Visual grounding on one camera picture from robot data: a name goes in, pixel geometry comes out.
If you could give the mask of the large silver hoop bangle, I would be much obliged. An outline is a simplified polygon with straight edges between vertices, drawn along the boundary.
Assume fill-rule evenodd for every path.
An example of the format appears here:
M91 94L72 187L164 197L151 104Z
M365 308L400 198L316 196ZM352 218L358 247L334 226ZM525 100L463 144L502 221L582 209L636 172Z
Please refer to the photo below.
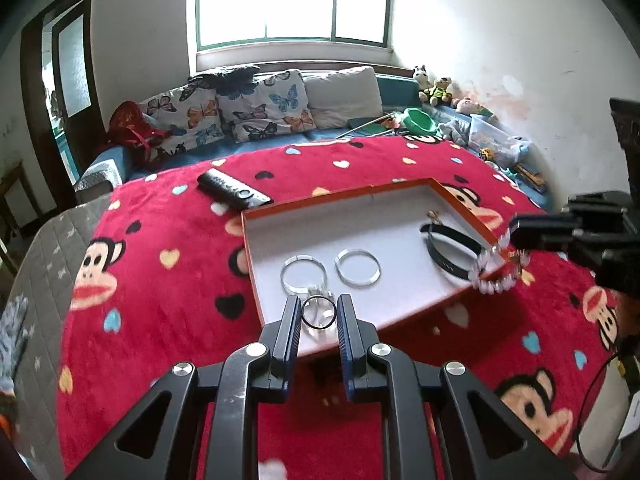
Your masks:
M382 278L382 266L378 258L361 248L343 249L334 259L338 278L347 286L367 288Z

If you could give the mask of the black watch band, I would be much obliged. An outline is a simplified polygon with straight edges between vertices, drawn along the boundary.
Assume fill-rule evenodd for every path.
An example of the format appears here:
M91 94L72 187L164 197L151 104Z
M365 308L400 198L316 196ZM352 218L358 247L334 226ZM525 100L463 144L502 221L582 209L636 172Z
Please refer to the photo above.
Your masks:
M484 247L465 232L437 223L420 227L428 255L440 270L462 281L471 281L470 273Z

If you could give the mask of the silver wire rings cluster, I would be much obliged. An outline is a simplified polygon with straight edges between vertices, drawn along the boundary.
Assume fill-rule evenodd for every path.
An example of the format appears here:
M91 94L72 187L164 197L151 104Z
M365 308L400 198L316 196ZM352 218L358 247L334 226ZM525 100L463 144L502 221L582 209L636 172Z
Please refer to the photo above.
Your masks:
M332 292L321 287L309 287L302 304L303 326L314 341L325 341L336 324L336 303Z

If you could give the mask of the orange shallow box tray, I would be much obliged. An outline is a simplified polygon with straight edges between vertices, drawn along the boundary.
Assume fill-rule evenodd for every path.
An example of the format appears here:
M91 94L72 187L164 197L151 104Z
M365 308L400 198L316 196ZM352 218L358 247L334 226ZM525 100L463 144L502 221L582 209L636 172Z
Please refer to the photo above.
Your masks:
M441 221L488 248L497 237L434 179L399 181L272 204L242 214L246 258L262 324L277 321L287 296L352 297L378 328L446 306L470 290L428 254L434 244L468 268L473 254L421 228Z

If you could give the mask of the clear plastic storage box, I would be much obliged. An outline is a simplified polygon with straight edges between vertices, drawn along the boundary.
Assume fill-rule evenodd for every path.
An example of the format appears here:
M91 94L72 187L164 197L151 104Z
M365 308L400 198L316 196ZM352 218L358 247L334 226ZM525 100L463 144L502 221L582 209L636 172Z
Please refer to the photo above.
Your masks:
M488 122L483 116L472 115L469 131L469 148L485 156L501 168L518 164L528 152L532 141L507 133Z

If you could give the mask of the black remote control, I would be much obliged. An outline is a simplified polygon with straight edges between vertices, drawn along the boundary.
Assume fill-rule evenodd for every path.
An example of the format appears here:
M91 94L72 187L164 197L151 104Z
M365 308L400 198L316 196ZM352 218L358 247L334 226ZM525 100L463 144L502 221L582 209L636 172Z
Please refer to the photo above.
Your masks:
M268 195L215 168L200 174L196 182L203 191L220 198L239 211L273 203L272 198Z

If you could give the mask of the green plastic bowl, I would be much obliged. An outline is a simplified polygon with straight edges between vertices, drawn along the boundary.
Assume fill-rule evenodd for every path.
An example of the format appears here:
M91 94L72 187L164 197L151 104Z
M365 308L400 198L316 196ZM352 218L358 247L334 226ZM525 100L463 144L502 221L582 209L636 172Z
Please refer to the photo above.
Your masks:
M401 119L408 133L416 136L431 136L437 130L436 122L431 116L420 108L407 108Z

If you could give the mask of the plush toys group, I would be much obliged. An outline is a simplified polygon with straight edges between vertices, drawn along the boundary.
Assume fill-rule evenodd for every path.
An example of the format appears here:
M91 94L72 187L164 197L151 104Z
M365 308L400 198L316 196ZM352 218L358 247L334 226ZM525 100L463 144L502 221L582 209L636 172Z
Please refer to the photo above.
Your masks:
M424 65L414 66L413 79L418 83L418 98L422 103L431 106L447 105L457 113L463 115L480 115L484 112L484 106L467 96L455 98L449 91L452 80L448 77L436 78L431 81Z

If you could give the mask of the right butterfly print pillow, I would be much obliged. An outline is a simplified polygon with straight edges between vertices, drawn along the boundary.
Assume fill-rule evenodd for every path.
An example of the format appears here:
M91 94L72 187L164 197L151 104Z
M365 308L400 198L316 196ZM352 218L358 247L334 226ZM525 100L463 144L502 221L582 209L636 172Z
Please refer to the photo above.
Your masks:
M316 128L299 70L285 70L218 91L217 99L222 125L236 143Z

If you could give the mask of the butterfly print pillow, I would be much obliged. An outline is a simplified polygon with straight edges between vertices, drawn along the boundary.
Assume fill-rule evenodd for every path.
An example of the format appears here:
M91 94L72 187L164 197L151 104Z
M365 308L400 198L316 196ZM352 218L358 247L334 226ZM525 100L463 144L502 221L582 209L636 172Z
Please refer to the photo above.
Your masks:
M236 143L316 128L299 70L285 70L218 91L217 99L222 125Z
M138 103L143 117L168 133L152 153L172 157L224 138L218 94L213 89L186 84Z

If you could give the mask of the left butterfly print pillow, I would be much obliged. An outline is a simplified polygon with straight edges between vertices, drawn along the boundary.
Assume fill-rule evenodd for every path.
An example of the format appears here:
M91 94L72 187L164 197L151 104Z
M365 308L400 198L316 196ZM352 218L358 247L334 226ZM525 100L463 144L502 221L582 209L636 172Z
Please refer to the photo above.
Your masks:
M186 84L138 103L143 117L168 133L152 153L172 157L224 138L218 94L213 89Z

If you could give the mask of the plain white pillow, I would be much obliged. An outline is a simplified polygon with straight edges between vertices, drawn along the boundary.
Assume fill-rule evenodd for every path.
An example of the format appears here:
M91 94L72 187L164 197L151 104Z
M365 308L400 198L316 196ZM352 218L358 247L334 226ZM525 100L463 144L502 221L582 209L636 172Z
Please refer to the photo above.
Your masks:
M352 119L383 115L380 88L371 66L307 75L304 83L318 129L346 128Z

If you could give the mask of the red bag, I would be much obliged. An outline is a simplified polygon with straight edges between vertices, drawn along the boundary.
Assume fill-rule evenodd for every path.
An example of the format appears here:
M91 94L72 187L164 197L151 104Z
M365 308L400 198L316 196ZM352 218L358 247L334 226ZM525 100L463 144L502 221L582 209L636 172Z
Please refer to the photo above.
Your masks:
M145 119L137 103L125 101L111 116L106 140L109 144L128 148L142 165L152 159L152 149L160 146L168 136L168 131L152 126Z

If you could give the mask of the dark wooden door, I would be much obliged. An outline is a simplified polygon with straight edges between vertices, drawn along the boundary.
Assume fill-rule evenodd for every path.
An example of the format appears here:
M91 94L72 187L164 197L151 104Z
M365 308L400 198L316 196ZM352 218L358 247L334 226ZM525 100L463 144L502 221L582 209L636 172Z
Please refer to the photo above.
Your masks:
M93 73L92 0L54 0L21 32L21 85L30 140L55 205L77 204L75 184L105 141Z

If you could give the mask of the window with green frame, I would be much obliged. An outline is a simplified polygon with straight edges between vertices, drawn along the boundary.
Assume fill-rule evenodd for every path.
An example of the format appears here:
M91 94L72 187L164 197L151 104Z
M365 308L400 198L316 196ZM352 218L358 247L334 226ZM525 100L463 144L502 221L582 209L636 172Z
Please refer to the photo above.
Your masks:
M195 0L206 51L240 44L333 41L385 47L390 0Z

